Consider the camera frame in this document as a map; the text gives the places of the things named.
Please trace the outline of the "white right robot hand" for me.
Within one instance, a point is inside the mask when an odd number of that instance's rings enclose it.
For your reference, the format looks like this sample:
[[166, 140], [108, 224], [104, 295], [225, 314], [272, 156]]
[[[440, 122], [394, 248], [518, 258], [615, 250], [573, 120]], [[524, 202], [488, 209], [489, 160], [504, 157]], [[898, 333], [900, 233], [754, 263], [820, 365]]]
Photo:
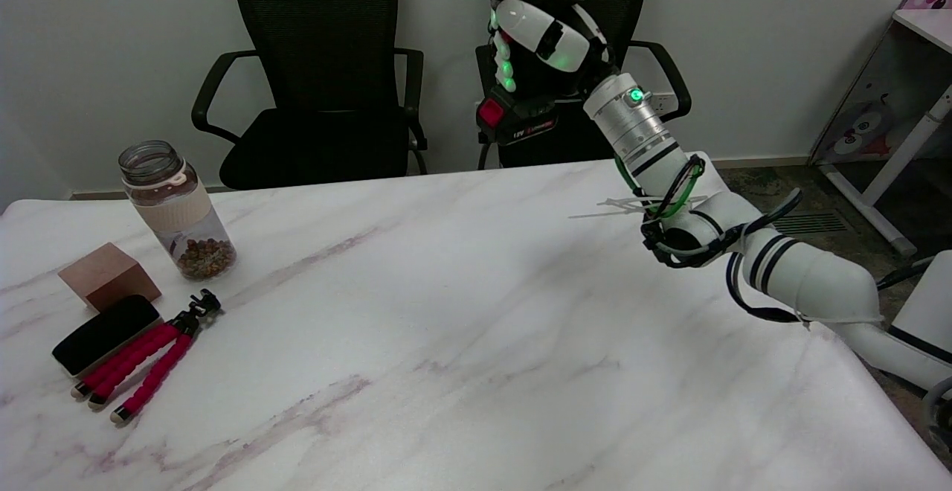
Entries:
[[516, 94], [517, 50], [540, 62], [545, 92], [559, 97], [590, 94], [605, 78], [619, 73], [614, 51], [593, 17], [580, 5], [564, 19], [524, 0], [503, 0], [493, 7], [489, 29], [495, 49], [495, 81]]

